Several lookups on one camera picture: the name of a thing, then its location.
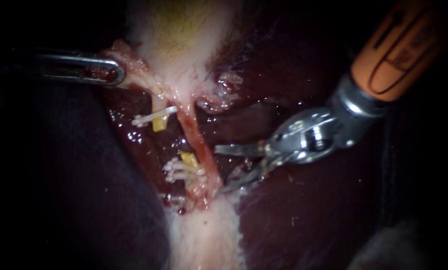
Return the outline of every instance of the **dark background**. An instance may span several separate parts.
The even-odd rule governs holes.
[[[394,1],[307,1],[303,16],[316,17],[349,55],[356,54]],[[448,3],[440,2],[448,14]],[[97,52],[123,38],[125,6],[117,1],[0,2],[0,48],[50,47]],[[32,85],[0,80],[0,266],[90,269],[66,228],[46,206],[44,187],[29,170],[39,126],[32,121]],[[384,121],[400,152],[392,170],[399,193],[395,215],[417,216],[434,266],[448,262],[448,52],[392,107]]]

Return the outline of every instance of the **black marking on shaft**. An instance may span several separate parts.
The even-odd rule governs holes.
[[[394,12],[394,14],[392,14],[392,22],[389,24],[387,29],[382,33],[377,42],[374,44],[374,49],[377,49],[383,43],[383,41],[386,39],[386,37],[393,30],[394,27],[400,26],[403,23],[403,17],[404,17],[403,11],[396,11]]]

